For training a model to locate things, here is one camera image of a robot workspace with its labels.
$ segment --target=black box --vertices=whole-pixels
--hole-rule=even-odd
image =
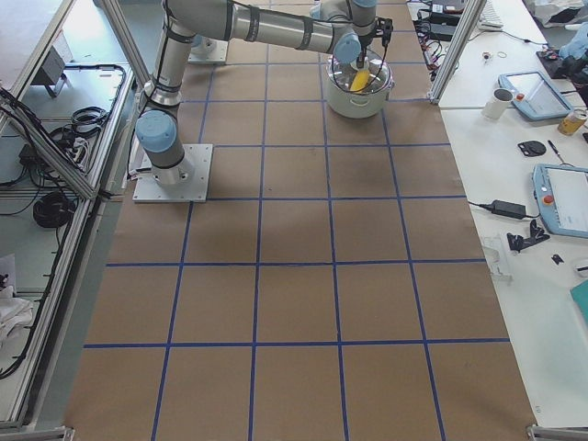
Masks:
[[[431,23],[431,40],[451,41],[453,34],[456,33],[455,26],[438,25]]]
[[[65,69],[65,62],[55,48],[51,47],[45,61],[33,78],[33,85],[57,85]]]
[[[429,22],[439,25],[457,26],[460,18],[461,14],[443,14],[439,12],[432,12],[429,16]]]

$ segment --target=floor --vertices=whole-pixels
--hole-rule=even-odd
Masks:
[[[188,66],[209,200],[127,192],[65,417],[80,440],[526,439],[407,6],[379,15],[396,86],[369,119],[328,107],[315,53],[234,40],[226,66]]]

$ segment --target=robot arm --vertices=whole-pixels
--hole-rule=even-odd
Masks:
[[[197,34],[332,53],[339,62],[360,64],[374,38],[382,37],[384,44],[390,40],[391,20],[376,17],[376,4],[377,0],[324,0],[312,9],[312,17],[304,17],[233,0],[163,0],[164,29],[136,125],[137,138],[157,169],[158,173],[153,173],[156,179],[172,185],[189,174],[189,167],[182,168],[184,152],[177,137],[176,114],[181,102],[179,89]]]

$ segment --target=pen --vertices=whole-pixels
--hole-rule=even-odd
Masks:
[[[551,142],[551,140],[548,140],[548,144],[549,144],[549,147],[551,147],[551,150],[556,154],[556,156],[558,158],[560,158],[560,161],[563,163],[564,161],[563,161],[563,159],[561,159],[560,152],[558,151],[558,149],[556,149],[553,142]]]

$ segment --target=computer mouse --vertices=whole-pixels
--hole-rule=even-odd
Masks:
[[[588,258],[580,259],[574,262],[574,269],[580,277],[588,277]]]

